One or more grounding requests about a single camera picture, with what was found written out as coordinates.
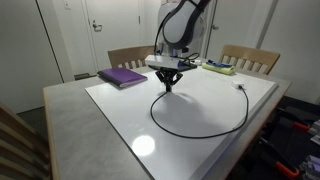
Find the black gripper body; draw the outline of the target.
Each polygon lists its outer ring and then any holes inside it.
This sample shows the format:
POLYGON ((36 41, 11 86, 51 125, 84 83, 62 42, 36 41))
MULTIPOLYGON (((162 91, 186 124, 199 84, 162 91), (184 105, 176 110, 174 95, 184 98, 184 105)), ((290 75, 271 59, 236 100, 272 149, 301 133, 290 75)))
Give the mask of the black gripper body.
POLYGON ((176 69, 166 69, 166 68, 161 68, 160 71, 165 71, 167 73, 167 78, 168 82, 174 76, 178 71, 176 69))

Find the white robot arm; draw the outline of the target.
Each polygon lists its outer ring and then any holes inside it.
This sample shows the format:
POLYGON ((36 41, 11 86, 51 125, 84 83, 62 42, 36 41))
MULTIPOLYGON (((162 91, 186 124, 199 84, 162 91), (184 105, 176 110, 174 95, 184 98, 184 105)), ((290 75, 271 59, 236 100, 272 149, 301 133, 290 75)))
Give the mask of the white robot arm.
POLYGON ((153 45, 156 76, 167 92, 183 77, 182 71, 191 70, 192 60, 199 57, 195 52, 183 57, 189 51, 193 40, 203 36, 206 20, 203 12, 210 0, 181 0, 167 2, 158 13, 158 30, 153 45))

